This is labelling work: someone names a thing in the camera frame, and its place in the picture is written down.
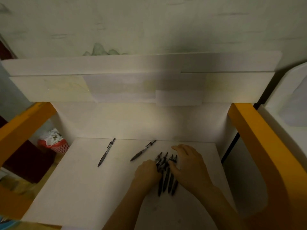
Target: forearm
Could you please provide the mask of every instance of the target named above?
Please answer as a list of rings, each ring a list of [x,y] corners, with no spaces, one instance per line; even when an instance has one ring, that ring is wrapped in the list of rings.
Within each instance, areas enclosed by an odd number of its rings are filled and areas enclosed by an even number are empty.
[[[221,190],[212,186],[197,195],[219,230],[246,229],[236,211],[231,207]]]
[[[102,230],[133,230],[145,195],[131,186]]]

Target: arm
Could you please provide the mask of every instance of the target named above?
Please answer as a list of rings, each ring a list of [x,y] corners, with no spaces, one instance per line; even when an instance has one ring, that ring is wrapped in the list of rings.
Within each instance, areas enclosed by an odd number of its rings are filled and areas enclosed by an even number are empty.
[[[145,196],[160,178],[161,173],[158,173],[154,161],[143,162],[135,171],[125,197],[102,230],[133,230]]]
[[[221,190],[214,186],[202,156],[191,146],[173,146],[181,161],[178,170],[173,162],[169,166],[178,182],[191,192],[206,208],[219,230],[244,230],[245,225],[227,202]]]

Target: hand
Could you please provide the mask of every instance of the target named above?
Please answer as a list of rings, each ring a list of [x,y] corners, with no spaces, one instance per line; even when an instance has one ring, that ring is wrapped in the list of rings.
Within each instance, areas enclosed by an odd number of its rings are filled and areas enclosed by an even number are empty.
[[[172,161],[169,161],[169,167],[184,188],[199,198],[208,189],[214,187],[202,156],[193,147],[180,144],[172,146],[172,149],[178,153],[181,169],[178,170]]]
[[[136,169],[130,188],[145,196],[158,183],[161,176],[162,174],[157,171],[157,166],[154,161],[144,161]]]

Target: red basket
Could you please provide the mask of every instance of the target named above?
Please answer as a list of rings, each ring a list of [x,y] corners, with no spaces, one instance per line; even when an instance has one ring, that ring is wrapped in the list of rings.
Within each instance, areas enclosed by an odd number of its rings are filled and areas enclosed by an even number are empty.
[[[53,151],[60,153],[60,154],[65,154],[67,150],[69,149],[69,145],[65,139],[62,139],[60,142],[55,143],[54,145],[46,145],[46,141],[40,139],[37,142],[39,145],[44,146],[46,148],[50,148]]]

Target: desk surface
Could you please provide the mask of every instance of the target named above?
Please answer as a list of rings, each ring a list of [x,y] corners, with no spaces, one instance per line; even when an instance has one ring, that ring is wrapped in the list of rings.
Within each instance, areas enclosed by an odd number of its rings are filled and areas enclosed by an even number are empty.
[[[149,141],[117,139],[105,161],[97,164],[111,139],[78,138],[71,145],[22,220],[101,230],[125,195],[136,168],[161,151],[176,154],[172,145],[185,143],[202,155],[214,185],[235,207],[215,144],[157,141],[142,156],[129,160]],[[172,197],[146,196],[136,223],[138,229],[217,229],[200,202],[178,186]]]

